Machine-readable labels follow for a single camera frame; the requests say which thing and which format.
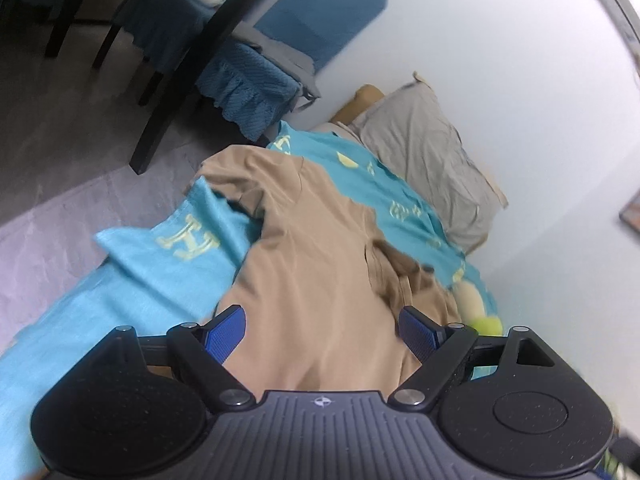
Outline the tan t-shirt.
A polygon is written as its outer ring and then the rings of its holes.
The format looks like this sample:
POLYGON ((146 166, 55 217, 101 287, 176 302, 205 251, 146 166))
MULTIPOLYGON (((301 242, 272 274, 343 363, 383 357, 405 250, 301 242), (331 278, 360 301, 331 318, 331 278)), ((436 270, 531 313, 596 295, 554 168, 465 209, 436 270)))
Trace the tan t-shirt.
POLYGON ((401 310, 440 325, 460 318, 434 271, 393 247, 373 209, 338 192, 315 162, 233 145, 196 178, 262 222, 221 299, 245 311, 245 336, 226 367, 256 396, 390 393, 419 366, 398 335, 401 310))

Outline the green and cream plush toy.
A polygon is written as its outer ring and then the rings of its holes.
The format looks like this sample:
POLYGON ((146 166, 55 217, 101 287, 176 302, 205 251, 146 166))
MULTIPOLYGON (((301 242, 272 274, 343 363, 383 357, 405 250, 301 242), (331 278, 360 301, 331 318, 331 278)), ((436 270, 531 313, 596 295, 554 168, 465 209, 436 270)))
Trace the green and cream plush toy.
POLYGON ((450 290, 465 325, 474 328, 480 336, 499 337, 503 334, 500 318, 487 313, 484 300, 473 283, 458 281, 451 285, 450 290))

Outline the teal patterned bed sheet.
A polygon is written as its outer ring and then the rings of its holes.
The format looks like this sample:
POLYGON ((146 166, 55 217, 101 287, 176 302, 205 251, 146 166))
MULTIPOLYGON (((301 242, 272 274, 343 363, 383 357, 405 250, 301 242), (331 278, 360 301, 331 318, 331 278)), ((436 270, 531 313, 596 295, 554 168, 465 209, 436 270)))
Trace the teal patterned bed sheet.
MULTIPOLYGON (((446 239, 435 209, 362 145, 282 124, 270 150, 322 166, 342 194, 375 210, 390 244, 432 266, 446 287, 473 284, 488 313, 496 313, 480 271, 446 239)), ((154 228, 99 232, 104 263, 24 328, 1 358, 2 478, 24 479, 41 468, 30 415, 85 353, 117 325, 155 335, 213 313, 261 229, 260 221, 198 182, 154 228)))

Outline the grey pillow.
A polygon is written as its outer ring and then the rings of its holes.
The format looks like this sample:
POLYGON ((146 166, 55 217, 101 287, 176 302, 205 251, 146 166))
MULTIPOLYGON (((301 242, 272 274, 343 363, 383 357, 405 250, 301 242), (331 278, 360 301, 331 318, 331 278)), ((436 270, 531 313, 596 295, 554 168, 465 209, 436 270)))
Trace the grey pillow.
POLYGON ((432 206, 450 243, 469 255, 488 240, 508 200, 472 161, 435 91, 419 74, 372 104, 349 129, 432 206))

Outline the grey folded cloth on chair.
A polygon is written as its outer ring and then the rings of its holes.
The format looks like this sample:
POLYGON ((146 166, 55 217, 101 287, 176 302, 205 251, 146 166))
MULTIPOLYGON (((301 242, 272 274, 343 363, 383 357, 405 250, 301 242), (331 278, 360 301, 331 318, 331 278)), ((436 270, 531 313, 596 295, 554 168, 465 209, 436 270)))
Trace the grey folded cloth on chair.
POLYGON ((236 26, 231 36, 236 41, 247 44, 301 84, 306 98, 311 100, 320 98, 321 94, 314 76, 316 74, 314 61, 308 55, 282 41, 264 35, 245 22, 236 26))

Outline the blue padded chair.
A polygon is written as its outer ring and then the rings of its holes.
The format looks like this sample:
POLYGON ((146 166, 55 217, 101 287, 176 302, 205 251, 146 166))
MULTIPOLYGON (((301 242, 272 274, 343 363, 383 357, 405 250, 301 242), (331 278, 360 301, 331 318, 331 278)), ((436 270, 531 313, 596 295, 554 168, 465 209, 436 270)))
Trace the blue padded chair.
POLYGON ((277 0, 239 22, 196 88, 256 141, 300 100, 321 98, 316 76, 386 7, 387 0, 277 0))

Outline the framed leaf wall picture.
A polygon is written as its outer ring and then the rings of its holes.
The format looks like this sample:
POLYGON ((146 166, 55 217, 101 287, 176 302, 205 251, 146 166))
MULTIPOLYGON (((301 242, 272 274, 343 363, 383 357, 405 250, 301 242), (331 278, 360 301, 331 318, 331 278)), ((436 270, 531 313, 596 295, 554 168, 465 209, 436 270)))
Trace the framed leaf wall picture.
POLYGON ((636 200, 629 202, 618 216, 627 228, 640 233, 640 204, 636 200))

